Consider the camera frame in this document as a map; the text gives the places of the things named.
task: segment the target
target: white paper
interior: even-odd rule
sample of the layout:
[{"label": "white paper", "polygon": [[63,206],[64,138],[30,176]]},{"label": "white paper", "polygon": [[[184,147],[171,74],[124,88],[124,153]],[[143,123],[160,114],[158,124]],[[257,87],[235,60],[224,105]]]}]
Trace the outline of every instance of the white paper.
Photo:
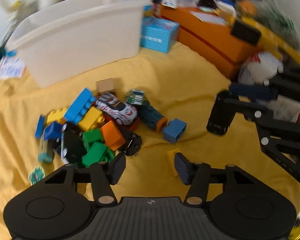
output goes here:
[{"label": "white paper", "polygon": [[191,12],[191,13],[202,22],[208,22],[208,23],[226,26],[225,20],[222,19],[221,17],[216,17],[211,14],[200,13],[200,12]]},{"label": "white paper", "polygon": [[3,57],[0,62],[0,80],[21,78],[25,71],[25,64],[19,57]]}]

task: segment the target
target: light blue cardboard box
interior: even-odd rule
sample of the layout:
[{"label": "light blue cardboard box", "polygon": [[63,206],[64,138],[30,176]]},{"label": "light blue cardboard box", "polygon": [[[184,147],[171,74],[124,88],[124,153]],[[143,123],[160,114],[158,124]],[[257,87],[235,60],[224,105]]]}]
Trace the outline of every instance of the light blue cardboard box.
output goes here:
[{"label": "light blue cardboard box", "polygon": [[179,26],[180,24],[176,22],[155,17],[144,17],[140,46],[168,53],[177,39]]}]

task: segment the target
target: ribbed gray panel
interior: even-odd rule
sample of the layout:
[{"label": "ribbed gray panel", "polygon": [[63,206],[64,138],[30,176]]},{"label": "ribbed gray panel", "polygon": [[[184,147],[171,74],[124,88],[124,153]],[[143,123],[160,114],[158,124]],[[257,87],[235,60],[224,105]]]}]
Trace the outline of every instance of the ribbed gray panel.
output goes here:
[{"label": "ribbed gray panel", "polygon": [[125,197],[116,207],[100,209],[85,229],[67,240],[234,240],[234,238],[218,231],[203,210],[184,206],[178,197]]}]

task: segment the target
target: yellow box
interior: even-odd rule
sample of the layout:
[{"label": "yellow box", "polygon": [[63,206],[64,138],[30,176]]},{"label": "yellow box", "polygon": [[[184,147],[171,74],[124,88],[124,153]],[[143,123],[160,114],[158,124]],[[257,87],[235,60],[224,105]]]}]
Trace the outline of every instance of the yellow box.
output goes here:
[{"label": "yellow box", "polygon": [[105,118],[102,111],[93,106],[84,115],[82,120],[78,122],[78,125],[83,131],[89,131],[101,127],[104,121]]},{"label": "yellow box", "polygon": [[180,152],[180,149],[177,148],[177,149],[174,149],[172,151],[168,151],[167,153],[167,159],[168,159],[168,162],[169,162],[169,166],[171,168],[171,171],[173,173],[173,177],[176,177],[178,176],[178,173],[176,171],[176,169],[174,168],[174,156],[176,155],[176,153]]},{"label": "yellow box", "polygon": [[66,111],[68,110],[67,107],[60,108],[57,110],[52,110],[47,117],[47,125],[52,122],[58,122],[61,124],[64,124],[66,120],[63,119],[63,116],[65,115]]}]

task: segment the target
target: green toy car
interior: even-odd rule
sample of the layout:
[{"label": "green toy car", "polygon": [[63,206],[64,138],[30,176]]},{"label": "green toy car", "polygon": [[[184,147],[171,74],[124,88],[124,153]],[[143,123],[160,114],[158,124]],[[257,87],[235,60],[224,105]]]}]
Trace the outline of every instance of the green toy car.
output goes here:
[{"label": "green toy car", "polygon": [[142,90],[131,89],[127,93],[126,102],[130,105],[142,106],[145,104],[146,97]]}]

